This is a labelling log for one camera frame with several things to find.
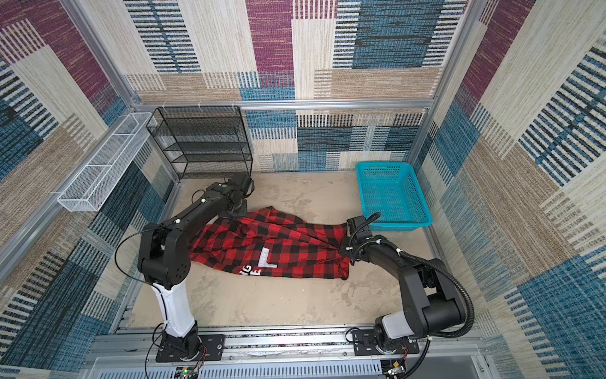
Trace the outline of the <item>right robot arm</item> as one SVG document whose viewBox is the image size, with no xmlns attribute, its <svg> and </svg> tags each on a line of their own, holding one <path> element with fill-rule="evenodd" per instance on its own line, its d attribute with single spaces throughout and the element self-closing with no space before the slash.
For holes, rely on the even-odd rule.
<svg viewBox="0 0 606 379">
<path fill-rule="evenodd" d="M 381 352 L 392 352 L 405 340 L 434 336 L 454 339 L 472 329 L 472 299 L 441 260 L 409 254 L 382 236 L 362 242 L 346 238 L 339 252 L 353 263 L 379 266 L 399 283 L 401 309 L 378 317 L 373 327 Z"/>
</svg>

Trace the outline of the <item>red black plaid shirt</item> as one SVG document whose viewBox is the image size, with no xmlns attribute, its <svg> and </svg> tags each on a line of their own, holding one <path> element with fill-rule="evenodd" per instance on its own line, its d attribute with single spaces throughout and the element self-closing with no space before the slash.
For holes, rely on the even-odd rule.
<svg viewBox="0 0 606 379">
<path fill-rule="evenodd" d="M 273 207 L 217 219 L 193 239 L 190 260 L 242 276 L 347 280 L 350 259 L 339 252 L 345 224 L 310 224 Z"/>
</svg>

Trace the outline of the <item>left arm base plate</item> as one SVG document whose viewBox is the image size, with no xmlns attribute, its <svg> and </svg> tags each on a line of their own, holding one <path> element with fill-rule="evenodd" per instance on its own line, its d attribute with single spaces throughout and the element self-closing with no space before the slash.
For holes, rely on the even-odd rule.
<svg viewBox="0 0 606 379">
<path fill-rule="evenodd" d="M 186 363 L 220 361 L 226 336 L 223 334 L 174 337 L 162 333 L 157 363 Z"/>
</svg>

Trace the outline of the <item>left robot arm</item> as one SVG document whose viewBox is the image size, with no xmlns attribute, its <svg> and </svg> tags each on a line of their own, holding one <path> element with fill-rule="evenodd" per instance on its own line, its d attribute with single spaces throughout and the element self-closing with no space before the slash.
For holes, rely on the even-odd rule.
<svg viewBox="0 0 606 379">
<path fill-rule="evenodd" d="M 190 245 L 216 216 L 241 210 L 253 191 L 254 181 L 249 174 L 235 174 L 224 183 L 211 184 L 176 216 L 148 224 L 141 234 L 137 269 L 156 292 L 164 323 L 161 347 L 177 360 L 191 360 L 201 348 L 186 295 Z"/>
</svg>

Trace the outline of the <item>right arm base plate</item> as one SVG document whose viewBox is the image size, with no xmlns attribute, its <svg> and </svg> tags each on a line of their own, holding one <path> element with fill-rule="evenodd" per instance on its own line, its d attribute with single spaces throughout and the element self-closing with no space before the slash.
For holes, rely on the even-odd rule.
<svg viewBox="0 0 606 379">
<path fill-rule="evenodd" d="M 420 352 L 416 341 L 411 341 L 405 337 L 391 340 L 373 328 L 349 328 L 345 332 L 345 339 L 353 345 L 356 356 L 414 355 Z"/>
</svg>

